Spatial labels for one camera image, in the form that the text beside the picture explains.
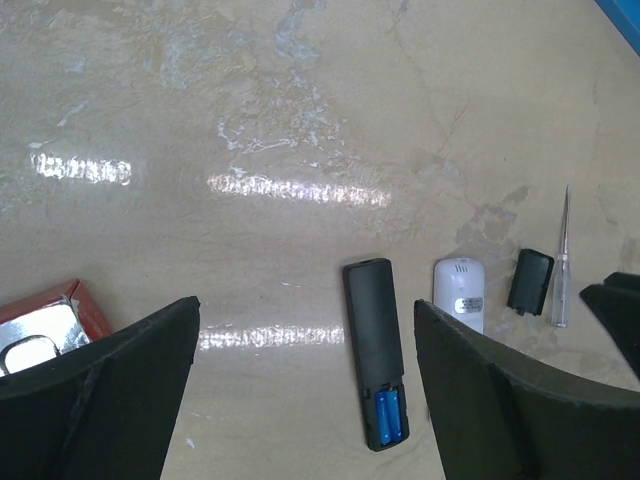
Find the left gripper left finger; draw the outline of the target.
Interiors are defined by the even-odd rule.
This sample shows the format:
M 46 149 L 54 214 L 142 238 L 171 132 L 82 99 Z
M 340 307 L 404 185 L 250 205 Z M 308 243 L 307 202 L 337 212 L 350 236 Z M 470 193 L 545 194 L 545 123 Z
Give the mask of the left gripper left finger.
M 158 479 L 200 328 L 185 297 L 1 380 L 4 479 Z

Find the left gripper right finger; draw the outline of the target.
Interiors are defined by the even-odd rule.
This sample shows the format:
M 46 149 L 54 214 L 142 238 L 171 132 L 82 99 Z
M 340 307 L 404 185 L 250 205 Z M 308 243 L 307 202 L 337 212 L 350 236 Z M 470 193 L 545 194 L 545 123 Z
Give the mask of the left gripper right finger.
M 549 366 L 424 300 L 414 334 L 446 478 L 638 478 L 638 393 Z

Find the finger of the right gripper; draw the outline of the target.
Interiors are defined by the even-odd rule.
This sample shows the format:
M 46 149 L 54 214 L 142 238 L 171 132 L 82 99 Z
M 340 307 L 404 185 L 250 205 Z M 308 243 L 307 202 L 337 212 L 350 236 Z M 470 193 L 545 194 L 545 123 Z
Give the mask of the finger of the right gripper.
M 614 272 L 579 294 L 639 378 L 639 276 Z

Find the clear handle screwdriver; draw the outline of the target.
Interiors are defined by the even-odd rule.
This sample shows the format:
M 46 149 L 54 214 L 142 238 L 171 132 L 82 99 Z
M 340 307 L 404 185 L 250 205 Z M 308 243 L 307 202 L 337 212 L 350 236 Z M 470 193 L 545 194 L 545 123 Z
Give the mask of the clear handle screwdriver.
M 550 324 L 556 328 L 566 328 L 570 316 L 571 271 L 569 255 L 569 217 L 571 194 L 571 186 L 568 185 L 565 190 L 560 245 L 555 262 L 553 297 L 550 313 Z

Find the black battery cover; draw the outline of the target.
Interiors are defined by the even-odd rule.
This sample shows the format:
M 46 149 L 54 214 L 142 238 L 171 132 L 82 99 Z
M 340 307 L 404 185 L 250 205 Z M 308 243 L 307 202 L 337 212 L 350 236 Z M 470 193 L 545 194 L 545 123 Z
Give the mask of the black battery cover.
M 507 298 L 518 315 L 540 316 L 546 299 L 554 259 L 533 249 L 521 249 Z

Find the white remote control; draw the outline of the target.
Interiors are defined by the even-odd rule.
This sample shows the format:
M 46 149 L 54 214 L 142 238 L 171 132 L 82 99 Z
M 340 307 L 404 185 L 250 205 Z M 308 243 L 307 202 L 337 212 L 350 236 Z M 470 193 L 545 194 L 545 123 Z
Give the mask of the white remote control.
M 483 334 L 486 302 L 482 263 L 467 257 L 438 261 L 433 275 L 433 303 L 467 327 Z

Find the black remote control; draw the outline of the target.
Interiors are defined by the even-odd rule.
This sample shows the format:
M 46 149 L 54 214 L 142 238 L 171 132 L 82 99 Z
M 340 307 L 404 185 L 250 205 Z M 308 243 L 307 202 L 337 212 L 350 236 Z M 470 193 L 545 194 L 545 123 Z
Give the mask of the black remote control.
M 386 258 L 356 262 L 342 268 L 342 279 L 365 439 L 370 450 L 379 452 L 409 437 L 392 264 Z M 399 393 L 404 440 L 382 446 L 375 395 L 387 389 Z

